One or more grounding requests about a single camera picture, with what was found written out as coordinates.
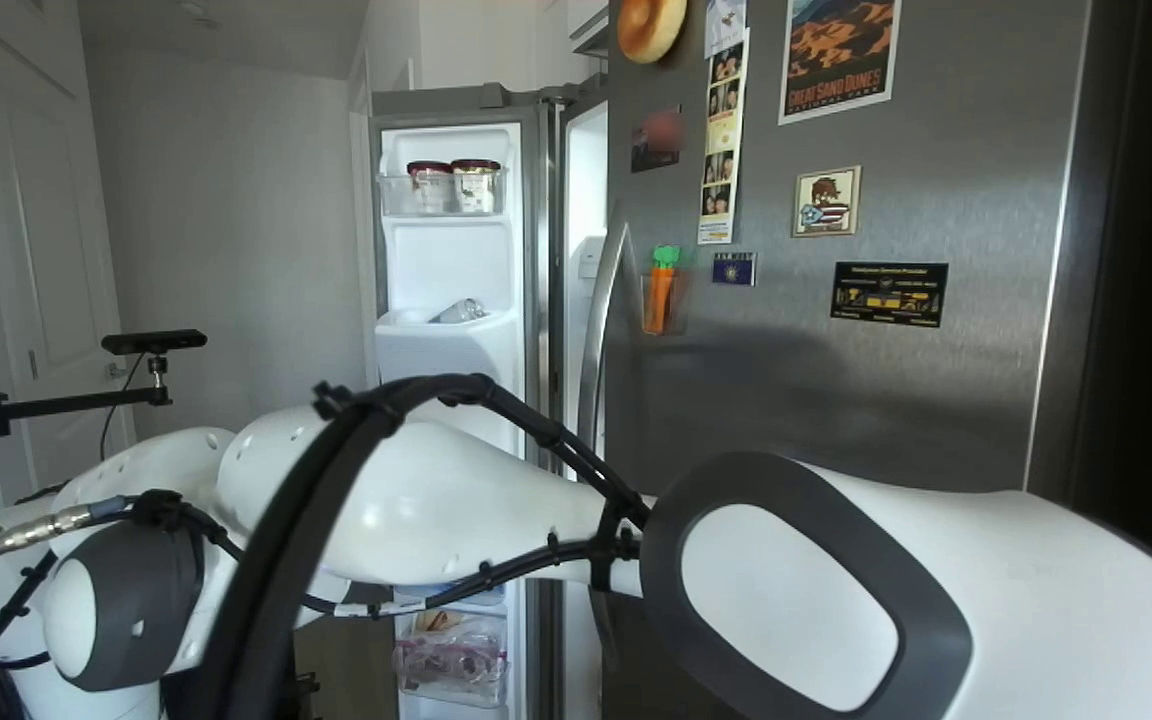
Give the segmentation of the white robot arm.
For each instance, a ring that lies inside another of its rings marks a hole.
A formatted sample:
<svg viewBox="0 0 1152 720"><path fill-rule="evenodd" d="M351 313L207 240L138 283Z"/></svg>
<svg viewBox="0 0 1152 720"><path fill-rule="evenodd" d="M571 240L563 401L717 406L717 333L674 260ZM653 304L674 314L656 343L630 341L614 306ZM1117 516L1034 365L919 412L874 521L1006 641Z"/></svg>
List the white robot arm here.
<svg viewBox="0 0 1152 720"><path fill-rule="evenodd" d="M0 658L34 720L147 720L203 654L235 557L324 420L133 442L0 510ZM358 467L317 578L406 612L508 575L581 583L612 507L476 437L411 420ZM739 720L1152 720L1152 557L1029 491L919 491L768 450L648 502L612 587Z"/></svg>

